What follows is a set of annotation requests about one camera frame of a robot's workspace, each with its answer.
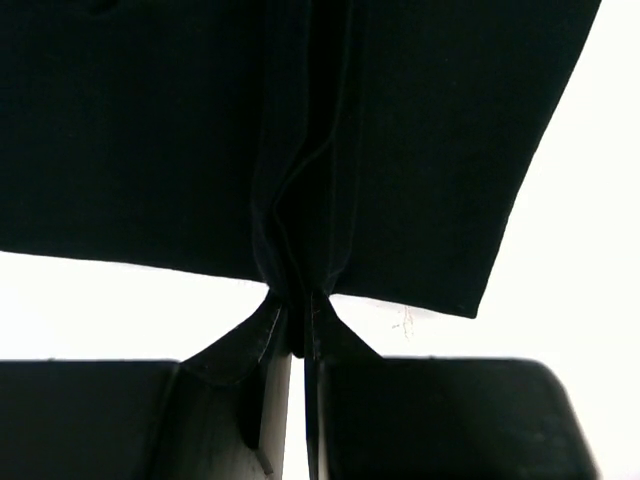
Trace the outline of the black t shirt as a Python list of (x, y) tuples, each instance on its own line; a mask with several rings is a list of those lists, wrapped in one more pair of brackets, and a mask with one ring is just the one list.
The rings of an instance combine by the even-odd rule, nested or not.
[(596, 1), (5, 1), (1, 247), (473, 318)]

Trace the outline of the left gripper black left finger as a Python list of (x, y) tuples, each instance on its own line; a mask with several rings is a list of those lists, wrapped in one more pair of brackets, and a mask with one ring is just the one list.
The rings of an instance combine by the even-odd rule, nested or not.
[(180, 365), (154, 455), (157, 479), (279, 479), (291, 352), (287, 310), (268, 295)]

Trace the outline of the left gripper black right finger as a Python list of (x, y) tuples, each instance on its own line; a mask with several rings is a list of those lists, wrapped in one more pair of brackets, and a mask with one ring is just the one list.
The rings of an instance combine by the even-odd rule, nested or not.
[(321, 364), (325, 361), (341, 363), (381, 359), (381, 355), (338, 317), (327, 295), (318, 291), (311, 293), (304, 321), (304, 385), (307, 457), (312, 480), (320, 478), (320, 427), (323, 425), (319, 406)]

